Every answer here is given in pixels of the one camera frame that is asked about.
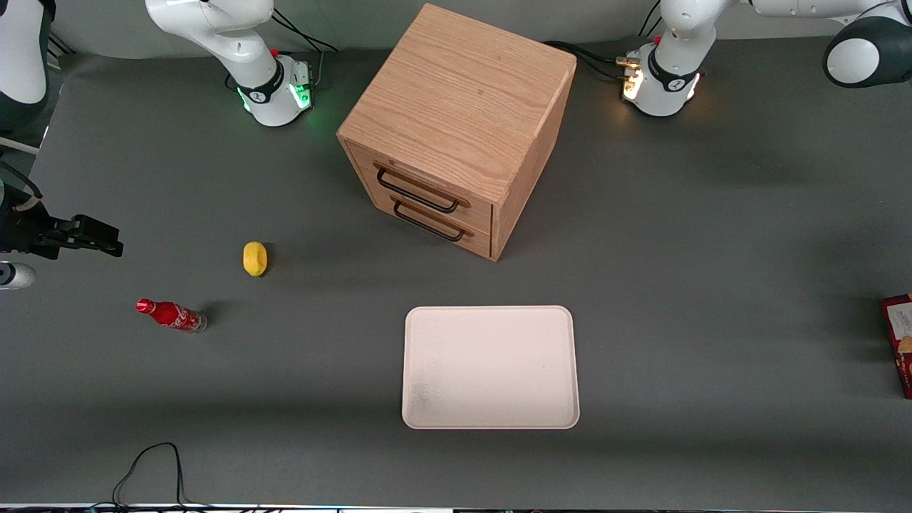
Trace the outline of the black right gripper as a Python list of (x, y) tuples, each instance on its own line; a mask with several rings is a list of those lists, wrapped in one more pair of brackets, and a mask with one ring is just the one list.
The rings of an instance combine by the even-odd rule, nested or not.
[(71, 218), (69, 233), (72, 238), (58, 233), (58, 218), (52, 217), (42, 202), (32, 208), (17, 211), (4, 202), (1, 214), (1, 253), (18, 252), (35, 254), (44, 259), (56, 260), (62, 248), (89, 249), (112, 257), (123, 256), (123, 243), (118, 241), (118, 230), (112, 225), (84, 214)]

